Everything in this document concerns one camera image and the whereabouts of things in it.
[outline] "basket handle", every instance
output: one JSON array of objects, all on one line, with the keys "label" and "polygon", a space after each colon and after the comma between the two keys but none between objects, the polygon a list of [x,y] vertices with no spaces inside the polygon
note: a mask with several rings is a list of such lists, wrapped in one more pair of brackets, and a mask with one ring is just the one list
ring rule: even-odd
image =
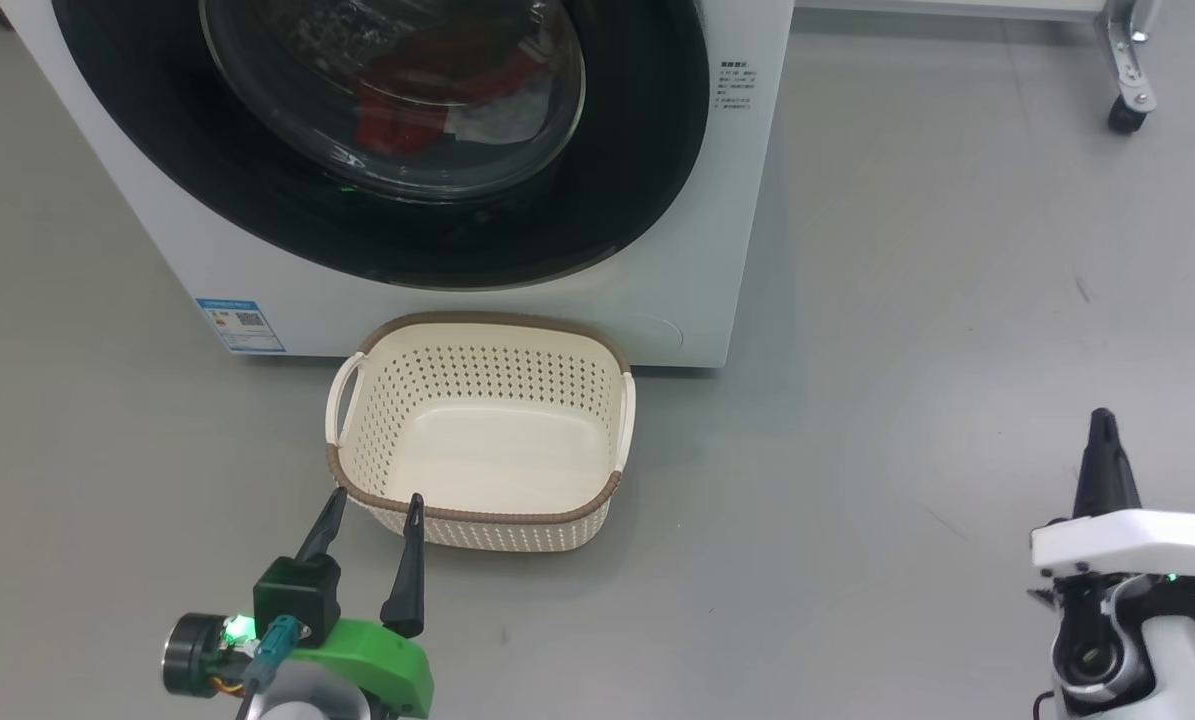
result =
[{"label": "basket handle", "polygon": [[344,427],[337,427],[341,419],[341,402],[344,401],[344,386],[349,383],[349,375],[358,369],[363,361],[363,352],[349,357],[341,365],[341,371],[335,374],[335,381],[331,382],[331,395],[326,398],[326,442],[330,445],[339,445],[344,441],[344,433],[349,432],[349,423],[353,421],[353,412],[356,410],[356,398],[361,395],[361,377],[353,387],[349,411],[344,416]]},{"label": "basket handle", "polygon": [[637,383],[632,373],[624,373],[624,400],[619,413],[619,453],[615,455],[615,470],[624,472],[624,462],[629,461],[629,450],[633,447],[633,418],[637,416]]}]

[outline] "glowing green led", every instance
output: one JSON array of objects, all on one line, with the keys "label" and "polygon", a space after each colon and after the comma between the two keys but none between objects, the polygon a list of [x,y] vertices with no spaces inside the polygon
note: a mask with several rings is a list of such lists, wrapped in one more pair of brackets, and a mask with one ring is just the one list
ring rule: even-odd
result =
[{"label": "glowing green led", "polygon": [[247,644],[255,639],[255,619],[249,615],[233,615],[223,626],[223,639],[227,644]]}]

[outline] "round glass door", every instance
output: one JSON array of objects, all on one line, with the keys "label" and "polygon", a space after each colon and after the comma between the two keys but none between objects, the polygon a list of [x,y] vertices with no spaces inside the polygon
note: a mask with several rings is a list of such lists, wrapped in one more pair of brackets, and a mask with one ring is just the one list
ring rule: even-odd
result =
[{"label": "round glass door", "polygon": [[584,63],[557,0],[200,0],[219,72],[277,136],[361,187],[459,202],[545,170]]},{"label": "round glass door", "polygon": [[711,106],[694,0],[53,4],[94,97],[180,190],[400,287],[546,282],[637,242]]}]

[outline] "brown basket rim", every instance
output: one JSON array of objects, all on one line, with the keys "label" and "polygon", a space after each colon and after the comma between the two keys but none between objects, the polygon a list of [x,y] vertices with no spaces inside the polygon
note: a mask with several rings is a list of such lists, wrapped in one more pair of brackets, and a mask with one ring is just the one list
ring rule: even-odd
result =
[{"label": "brown basket rim", "polygon": [[[390,324],[384,324],[382,327],[379,327],[379,330],[369,333],[369,336],[364,338],[364,341],[361,341],[358,351],[362,355],[369,355],[385,337],[396,333],[402,328],[428,324],[516,325],[516,327],[578,334],[587,337],[588,340],[600,343],[602,347],[606,347],[606,350],[615,357],[615,363],[619,364],[621,373],[630,373],[629,361],[625,359],[624,353],[620,352],[619,347],[615,347],[611,341],[607,341],[600,333],[593,332],[592,330],[583,327],[583,325],[565,322],[565,320],[541,318],[538,315],[515,315],[511,313],[418,313],[413,315],[405,315],[392,320]],[[409,510],[409,505],[405,501],[387,500],[387,498],[373,496],[372,493],[364,492],[362,488],[356,486],[344,470],[344,464],[341,462],[341,447],[336,445],[336,443],[326,443],[326,456],[329,466],[331,466],[331,474],[335,475],[335,481],[338,486],[347,490],[347,492],[349,492],[349,497],[351,497],[355,501],[358,501],[361,505],[366,505],[367,507],[376,507],[379,510],[390,510],[393,512],[405,513]],[[611,497],[615,494],[615,488],[619,488],[619,482],[623,479],[623,475],[624,474],[620,470],[613,470],[609,474],[609,478],[606,479],[606,486],[601,488],[601,492],[598,492],[598,497],[592,498],[592,500],[584,503],[584,505],[568,512],[552,512],[547,515],[529,512],[472,512],[468,510],[452,510],[449,507],[424,507],[424,516],[425,518],[434,521],[459,521],[459,523],[484,523],[496,525],[559,525],[574,523],[575,521],[587,518],[587,516],[596,512],[602,505],[606,505],[606,501],[609,501]]]}]

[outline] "washing machine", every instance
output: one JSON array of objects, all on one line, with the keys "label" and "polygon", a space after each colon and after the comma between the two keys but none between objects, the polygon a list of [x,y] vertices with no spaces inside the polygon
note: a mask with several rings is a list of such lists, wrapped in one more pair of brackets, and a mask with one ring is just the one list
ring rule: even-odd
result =
[{"label": "washing machine", "polygon": [[501,310],[725,364],[793,0],[2,7],[232,352]]}]

